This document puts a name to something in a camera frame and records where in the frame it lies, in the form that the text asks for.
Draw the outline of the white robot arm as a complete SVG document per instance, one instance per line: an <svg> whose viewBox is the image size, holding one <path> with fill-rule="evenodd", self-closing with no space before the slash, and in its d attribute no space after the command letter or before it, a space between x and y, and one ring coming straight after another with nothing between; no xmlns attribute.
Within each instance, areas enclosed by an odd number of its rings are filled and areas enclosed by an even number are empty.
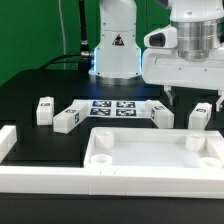
<svg viewBox="0 0 224 224"><path fill-rule="evenodd" d="M170 24L136 44L134 0L99 0L100 43L94 49L94 81L122 85L142 78L171 88L216 90L224 102L224 0L155 0L169 9Z"/></svg>

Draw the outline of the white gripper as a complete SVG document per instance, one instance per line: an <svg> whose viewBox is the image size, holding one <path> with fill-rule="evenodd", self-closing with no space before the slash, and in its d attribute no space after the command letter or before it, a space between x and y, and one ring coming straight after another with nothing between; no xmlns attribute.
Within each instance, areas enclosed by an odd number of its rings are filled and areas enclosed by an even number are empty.
<svg viewBox="0 0 224 224"><path fill-rule="evenodd" d="M148 48L142 59L142 76L148 84L163 85L169 104L174 105L171 86L219 90L216 112L224 101L224 47L211 50L205 60L188 61L174 49Z"/></svg>

